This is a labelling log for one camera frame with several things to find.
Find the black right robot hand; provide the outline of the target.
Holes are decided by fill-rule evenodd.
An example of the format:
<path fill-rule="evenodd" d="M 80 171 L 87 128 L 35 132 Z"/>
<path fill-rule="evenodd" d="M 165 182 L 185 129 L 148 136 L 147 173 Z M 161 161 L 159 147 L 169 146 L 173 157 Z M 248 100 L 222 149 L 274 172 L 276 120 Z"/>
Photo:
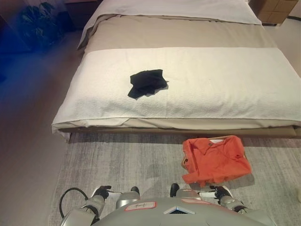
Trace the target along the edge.
<path fill-rule="evenodd" d="M 218 199 L 219 201 L 224 196 L 233 197 L 230 190 L 226 186 L 211 185 L 209 188 L 211 189 L 209 192 L 198 192 L 199 196 L 205 198 Z"/>

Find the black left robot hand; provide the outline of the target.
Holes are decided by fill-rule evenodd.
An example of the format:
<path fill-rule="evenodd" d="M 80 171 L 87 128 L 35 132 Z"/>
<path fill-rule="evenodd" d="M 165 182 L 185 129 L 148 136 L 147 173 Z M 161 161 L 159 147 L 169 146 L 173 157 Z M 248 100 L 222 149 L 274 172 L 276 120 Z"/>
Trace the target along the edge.
<path fill-rule="evenodd" d="M 107 198 L 118 198 L 122 193 L 121 192 L 115 192 L 111 190 L 111 186 L 100 186 L 99 188 L 95 189 L 93 192 L 93 196 L 100 195 L 104 199 Z"/>

